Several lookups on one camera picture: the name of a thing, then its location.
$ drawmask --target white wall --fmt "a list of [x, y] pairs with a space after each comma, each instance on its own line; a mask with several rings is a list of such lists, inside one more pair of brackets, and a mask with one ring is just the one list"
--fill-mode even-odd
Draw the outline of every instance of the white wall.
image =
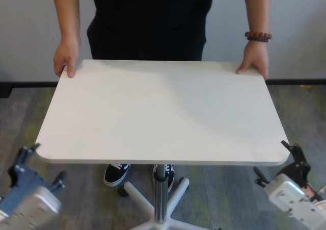
[[[270, 77], [326, 78], [326, 0], [273, 0]], [[81, 58], [91, 58], [86, 29], [95, 12], [80, 0]], [[241, 61], [248, 29], [243, 0], [213, 0], [203, 60]], [[0, 81], [55, 81], [60, 40], [52, 0], [0, 0]]]

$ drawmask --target person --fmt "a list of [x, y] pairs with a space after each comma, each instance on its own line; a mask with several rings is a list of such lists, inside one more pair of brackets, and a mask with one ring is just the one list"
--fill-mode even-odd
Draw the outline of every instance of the person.
[[[259, 36], [268, 33], [270, 0], [245, 0], [251, 38], [237, 73], [255, 66], [268, 77], [268, 53]], [[74, 77], [81, 44], [79, 0], [54, 0], [61, 42], [54, 56], [55, 73], [67, 65]], [[206, 42], [206, 15], [212, 0], [94, 0], [96, 14], [87, 35], [93, 59], [201, 61]], [[118, 185], [130, 164], [109, 164], [104, 182]], [[174, 180], [166, 166], [169, 191]]]

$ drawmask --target black t-shirt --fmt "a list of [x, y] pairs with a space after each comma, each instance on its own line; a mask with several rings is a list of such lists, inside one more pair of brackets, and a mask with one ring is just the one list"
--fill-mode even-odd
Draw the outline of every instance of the black t-shirt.
[[172, 47], [203, 45], [212, 0], [94, 0], [90, 37]]

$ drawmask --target white shoelace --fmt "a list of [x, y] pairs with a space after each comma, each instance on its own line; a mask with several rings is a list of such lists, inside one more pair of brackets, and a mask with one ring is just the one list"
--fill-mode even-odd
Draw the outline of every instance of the white shoelace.
[[165, 165], [165, 171], [170, 174], [170, 167], [171, 167], [171, 171], [173, 171], [173, 166], [169, 166], [169, 165]]
[[[116, 167], [116, 168], [118, 168], [119, 170], [121, 170], [121, 168], [122, 168], [122, 164], [111, 164], [112, 166], [114, 166], [114, 167]], [[123, 167], [123, 169], [127, 169], [128, 168], [128, 164], [126, 164], [124, 167]]]

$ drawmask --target person's hand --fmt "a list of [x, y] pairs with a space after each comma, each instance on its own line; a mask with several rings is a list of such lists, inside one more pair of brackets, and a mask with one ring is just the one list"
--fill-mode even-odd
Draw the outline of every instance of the person's hand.
[[68, 76], [75, 76], [76, 64], [79, 56], [80, 37], [63, 36], [55, 53], [53, 61], [55, 63], [55, 73], [61, 76], [64, 67], [68, 67]]
[[236, 73], [244, 73], [251, 66], [256, 67], [265, 80], [268, 78], [267, 43], [249, 41], [244, 48], [243, 61]]

